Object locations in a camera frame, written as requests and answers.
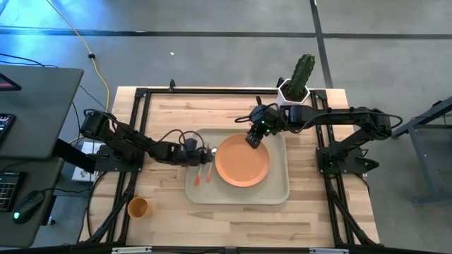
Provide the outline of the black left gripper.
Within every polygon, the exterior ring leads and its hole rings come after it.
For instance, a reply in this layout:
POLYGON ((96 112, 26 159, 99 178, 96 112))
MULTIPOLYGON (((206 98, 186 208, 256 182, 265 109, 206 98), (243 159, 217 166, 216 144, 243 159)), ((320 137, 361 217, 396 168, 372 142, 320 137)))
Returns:
POLYGON ((195 152, 187 152, 182 143, 176 150, 175 164, 183 167, 209 164, 213 161, 213 158, 205 156, 211 156, 212 154, 212 149, 208 147, 197 147, 195 152))

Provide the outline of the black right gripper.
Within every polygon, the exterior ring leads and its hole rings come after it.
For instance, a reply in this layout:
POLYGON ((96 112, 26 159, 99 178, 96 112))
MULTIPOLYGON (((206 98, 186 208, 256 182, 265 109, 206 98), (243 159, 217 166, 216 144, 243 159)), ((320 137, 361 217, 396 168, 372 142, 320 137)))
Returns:
POLYGON ((259 114, 249 114, 251 128, 246 132, 245 141, 256 149, 263 139, 263 136, 276 134, 281 131, 279 111, 273 105, 266 105, 266 109, 259 114))

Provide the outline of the spoon with orange handle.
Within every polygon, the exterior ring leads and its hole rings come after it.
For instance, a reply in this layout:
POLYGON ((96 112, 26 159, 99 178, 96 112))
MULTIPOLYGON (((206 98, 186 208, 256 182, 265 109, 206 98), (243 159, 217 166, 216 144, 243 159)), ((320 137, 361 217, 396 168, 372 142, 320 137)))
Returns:
POLYGON ((213 170, 213 166, 215 164, 215 154, 217 151, 218 151, 218 149, 216 147, 211 149, 212 160, 211 160, 209 168, 208 168, 208 173, 206 174, 206 182, 207 183, 209 183, 211 181, 212 170, 213 170))

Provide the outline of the fork with orange handle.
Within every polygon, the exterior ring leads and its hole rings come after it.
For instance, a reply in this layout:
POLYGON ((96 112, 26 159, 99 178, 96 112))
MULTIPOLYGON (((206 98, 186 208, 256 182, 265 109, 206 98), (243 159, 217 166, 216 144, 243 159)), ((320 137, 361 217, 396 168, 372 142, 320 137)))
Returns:
MULTIPOLYGON (((206 143, 205 150, 208 150, 208 149, 209 149, 209 145, 210 145, 209 143, 206 143)), ((194 181, 194 185, 195 185, 195 186, 199 186, 199 185, 200 185, 202 169, 203 169, 203 164, 200 164, 199 167, 198 167, 196 179, 195 179, 195 181, 194 181)))

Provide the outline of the orange plate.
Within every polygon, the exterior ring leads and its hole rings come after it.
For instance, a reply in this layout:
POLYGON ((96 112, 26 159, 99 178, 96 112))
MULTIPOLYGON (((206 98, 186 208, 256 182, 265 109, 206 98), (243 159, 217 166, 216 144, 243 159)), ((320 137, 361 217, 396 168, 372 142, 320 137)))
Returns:
POLYGON ((215 167, 228 184, 248 188, 262 182, 270 169, 270 154, 261 143, 256 149, 245 141, 245 134, 226 137, 215 154, 215 167))

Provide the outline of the orange cup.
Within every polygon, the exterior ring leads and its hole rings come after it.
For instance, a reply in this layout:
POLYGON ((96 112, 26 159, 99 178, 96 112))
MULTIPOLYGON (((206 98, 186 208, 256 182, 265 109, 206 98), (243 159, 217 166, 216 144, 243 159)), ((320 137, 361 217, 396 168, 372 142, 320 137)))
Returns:
POLYGON ((136 219, 150 217, 153 214, 153 203, 150 199, 135 197, 128 204, 127 212, 130 217, 136 219))

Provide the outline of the beige plastic tray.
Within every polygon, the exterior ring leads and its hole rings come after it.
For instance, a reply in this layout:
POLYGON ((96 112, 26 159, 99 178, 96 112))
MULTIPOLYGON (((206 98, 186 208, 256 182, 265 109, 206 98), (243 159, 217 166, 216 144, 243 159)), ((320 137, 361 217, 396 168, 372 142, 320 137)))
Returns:
MULTIPOLYGON (((218 148, 228 136, 245 134, 244 129, 202 128, 198 133, 212 148, 218 148)), ((201 205, 278 205, 285 202, 290 193, 288 159, 285 137, 282 134, 264 137, 261 141, 270 154, 270 169, 262 182, 248 188, 235 187, 225 182, 213 166, 211 181, 206 182, 209 164, 204 164, 199 186, 194 185, 198 167, 186 170, 185 194, 201 205)))

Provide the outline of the green cactus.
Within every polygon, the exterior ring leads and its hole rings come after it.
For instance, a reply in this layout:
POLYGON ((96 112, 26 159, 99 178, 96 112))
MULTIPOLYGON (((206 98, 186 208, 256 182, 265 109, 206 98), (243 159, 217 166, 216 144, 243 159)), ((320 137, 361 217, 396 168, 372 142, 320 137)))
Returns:
POLYGON ((290 81, 282 89, 286 100, 301 102, 305 98, 307 93, 306 85, 315 63, 315 56, 311 54, 303 54, 299 58, 290 81))

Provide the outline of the white paper sheet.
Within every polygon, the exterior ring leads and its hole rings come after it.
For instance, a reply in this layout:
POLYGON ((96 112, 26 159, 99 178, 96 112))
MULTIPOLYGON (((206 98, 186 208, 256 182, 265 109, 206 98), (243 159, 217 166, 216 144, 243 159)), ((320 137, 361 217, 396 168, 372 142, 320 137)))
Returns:
MULTIPOLYGON (((84 154, 96 153, 100 149, 100 146, 101 143, 84 141, 81 146, 81 152, 84 154)), ((79 167, 75 167, 71 180, 77 182, 93 182, 99 174, 98 171, 94 171, 93 174, 90 174, 79 167)))

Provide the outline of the grey metal stand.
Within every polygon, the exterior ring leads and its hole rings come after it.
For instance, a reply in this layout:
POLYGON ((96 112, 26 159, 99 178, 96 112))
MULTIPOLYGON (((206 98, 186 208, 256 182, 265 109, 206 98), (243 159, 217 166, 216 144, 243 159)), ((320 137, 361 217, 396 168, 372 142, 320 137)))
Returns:
POLYGON ((408 134, 420 163, 427 193, 414 198, 414 206, 452 201, 452 178, 445 180, 441 175, 445 171, 452 173, 452 123, 432 123, 448 116, 452 116, 452 96, 412 116, 392 135, 396 139, 408 134))

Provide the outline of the dark grey desk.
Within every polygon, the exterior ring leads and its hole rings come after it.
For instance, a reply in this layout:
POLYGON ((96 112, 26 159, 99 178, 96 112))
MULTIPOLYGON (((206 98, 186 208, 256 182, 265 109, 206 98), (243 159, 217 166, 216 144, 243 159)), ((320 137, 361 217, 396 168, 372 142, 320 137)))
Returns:
POLYGON ((56 187, 64 161, 61 158, 51 159, 0 159, 0 173, 24 172, 25 179, 16 193, 14 205, 32 191, 44 191, 44 200, 33 216, 24 224, 13 221, 13 212, 0 212, 0 247, 30 247, 49 214, 54 188, 56 187))
POLYGON ((83 70, 0 65, 0 74, 21 86, 19 91, 0 92, 0 114, 15 116, 0 144, 0 157, 50 157, 83 70))

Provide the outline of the black keyboard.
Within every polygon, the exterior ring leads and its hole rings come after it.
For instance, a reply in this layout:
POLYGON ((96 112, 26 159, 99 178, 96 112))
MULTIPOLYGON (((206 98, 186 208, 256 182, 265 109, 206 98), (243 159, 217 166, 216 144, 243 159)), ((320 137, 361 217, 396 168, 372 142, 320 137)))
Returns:
POLYGON ((22 180, 22 172, 0 172, 0 212, 13 209, 22 180))

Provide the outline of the tablet with red screen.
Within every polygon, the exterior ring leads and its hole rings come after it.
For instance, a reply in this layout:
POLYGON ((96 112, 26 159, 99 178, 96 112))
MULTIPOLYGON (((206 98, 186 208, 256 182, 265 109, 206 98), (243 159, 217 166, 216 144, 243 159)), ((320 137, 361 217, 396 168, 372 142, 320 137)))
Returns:
POLYGON ((3 91, 20 91, 22 87, 6 77, 3 73, 0 73, 0 92, 3 91))

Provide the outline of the black aluminium table frame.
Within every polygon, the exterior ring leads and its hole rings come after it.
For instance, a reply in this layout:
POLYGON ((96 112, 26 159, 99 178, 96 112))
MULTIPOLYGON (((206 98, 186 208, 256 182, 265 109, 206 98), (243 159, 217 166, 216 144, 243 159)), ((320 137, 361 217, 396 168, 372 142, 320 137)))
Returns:
MULTIPOLYGON (((154 87, 139 97, 136 87, 117 90, 112 111, 157 140, 175 141, 179 131, 239 128, 260 97, 270 104, 273 88, 188 87, 166 92, 154 87)), ((352 126, 310 128, 285 134, 290 180, 288 199, 279 205, 197 205, 185 195, 185 170, 144 161, 135 194, 149 199, 153 214, 132 219, 126 243, 134 246, 331 247, 334 244, 325 182, 316 165, 320 142, 343 140, 352 126)))

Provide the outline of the silver metal bracket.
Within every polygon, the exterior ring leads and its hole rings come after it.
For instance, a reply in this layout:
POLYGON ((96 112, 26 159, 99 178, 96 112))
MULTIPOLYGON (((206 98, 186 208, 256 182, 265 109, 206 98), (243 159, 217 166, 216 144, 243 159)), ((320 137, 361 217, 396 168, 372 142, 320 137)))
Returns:
POLYGON ((339 248, 310 248, 309 254, 350 254, 350 252, 339 248))
POLYGON ((113 248, 111 254, 149 254, 152 251, 151 246, 128 246, 113 248))

